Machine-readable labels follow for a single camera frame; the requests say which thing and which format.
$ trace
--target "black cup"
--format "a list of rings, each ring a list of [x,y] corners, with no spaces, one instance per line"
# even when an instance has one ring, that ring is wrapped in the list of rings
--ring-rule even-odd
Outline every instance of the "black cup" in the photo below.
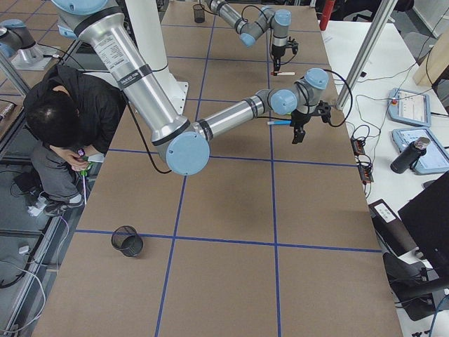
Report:
[[[112,234],[111,243],[115,249],[128,257],[136,257],[143,248],[142,238],[131,226],[117,228]]]
[[[203,5],[194,5],[194,18],[196,23],[203,23],[205,21]]]

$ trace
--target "white cable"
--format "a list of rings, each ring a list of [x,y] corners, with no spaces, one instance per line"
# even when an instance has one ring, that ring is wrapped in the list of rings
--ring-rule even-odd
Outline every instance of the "white cable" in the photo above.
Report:
[[[37,315],[31,321],[29,321],[24,326],[22,326],[21,328],[16,329],[16,330],[3,330],[3,329],[0,329],[0,331],[3,332],[3,333],[17,333],[17,332],[22,331],[23,329],[27,328],[31,323],[33,323],[38,318],[40,318],[40,316],[41,316],[41,314],[43,312],[43,308],[45,307],[45,304],[46,304],[46,301],[47,301],[47,297],[45,296],[45,291],[43,289],[41,280],[35,274],[33,274],[32,272],[29,272],[28,270],[22,269],[22,268],[18,267],[16,264],[14,264],[12,262],[9,262],[9,261],[0,260],[0,263],[8,263],[8,264],[12,265],[14,268],[20,270],[21,272],[26,272],[27,274],[30,274],[33,278],[35,278],[35,280],[37,280],[37,282],[39,283],[39,288],[41,288],[41,291],[42,291],[42,297],[43,297],[42,307],[41,307],[40,311],[37,313]]]
[[[59,265],[58,265],[59,250],[61,249],[61,245],[64,243],[66,238],[69,236],[69,231],[70,231],[69,224],[67,223],[67,221],[62,216],[60,216],[60,219],[62,221],[64,221],[65,227],[67,228],[67,232],[65,233],[65,236],[62,238],[62,240],[58,244],[58,249],[56,250],[56,275],[58,275],[58,270],[59,270]]]

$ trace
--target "white label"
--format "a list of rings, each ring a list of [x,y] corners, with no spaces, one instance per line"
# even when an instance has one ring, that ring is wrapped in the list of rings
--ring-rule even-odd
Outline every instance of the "white label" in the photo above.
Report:
[[[385,206],[385,204],[378,204],[374,206],[374,209],[379,213],[382,219],[385,220],[386,223],[390,223],[391,221],[396,219],[396,216]]]
[[[106,35],[106,37],[93,48],[110,72],[129,62],[129,59],[121,49],[116,38],[111,34]]]

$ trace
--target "brown table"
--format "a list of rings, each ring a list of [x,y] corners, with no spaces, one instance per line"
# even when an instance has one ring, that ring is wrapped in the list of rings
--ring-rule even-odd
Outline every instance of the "brown table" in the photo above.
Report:
[[[314,10],[288,9],[294,78],[268,75],[268,36],[245,49],[222,19],[195,24],[192,3],[170,3],[163,34],[191,120],[329,68]],[[33,336],[401,336],[347,132],[306,128],[292,145],[290,127],[248,122],[185,178],[155,172],[124,115]],[[138,258],[110,244],[122,225],[144,237]]]

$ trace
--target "light blue cap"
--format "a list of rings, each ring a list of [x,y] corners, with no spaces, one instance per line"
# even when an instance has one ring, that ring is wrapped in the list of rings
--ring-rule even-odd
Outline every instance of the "light blue cap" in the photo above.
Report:
[[[59,26],[59,34],[63,35],[64,37],[67,37],[69,39],[77,39],[78,37],[75,35],[75,33],[73,33],[73,30],[71,30],[70,28],[64,27],[64,26]]]
[[[209,154],[209,143],[206,139],[197,132],[184,132],[168,146],[167,165],[177,174],[191,176],[206,166]]]
[[[274,14],[274,19],[281,26],[290,26],[290,23],[292,23],[292,13],[286,9],[279,9]]]
[[[0,22],[0,26],[4,26],[6,28],[25,28],[26,25],[23,21],[19,19],[9,19]]]
[[[240,40],[245,44],[247,47],[251,47],[253,44],[255,44],[255,39],[251,35],[247,33],[241,33],[240,34]]]
[[[287,89],[281,89],[273,94],[269,104],[277,114],[290,114],[297,107],[297,98]]]
[[[15,54],[15,51],[7,44],[0,44],[0,53],[2,53],[5,58],[12,58]]]
[[[107,0],[51,0],[56,7],[75,15],[89,15],[98,12]]]
[[[305,76],[305,80],[308,84],[314,88],[324,90],[328,86],[329,76],[328,74],[320,68],[309,69]]]

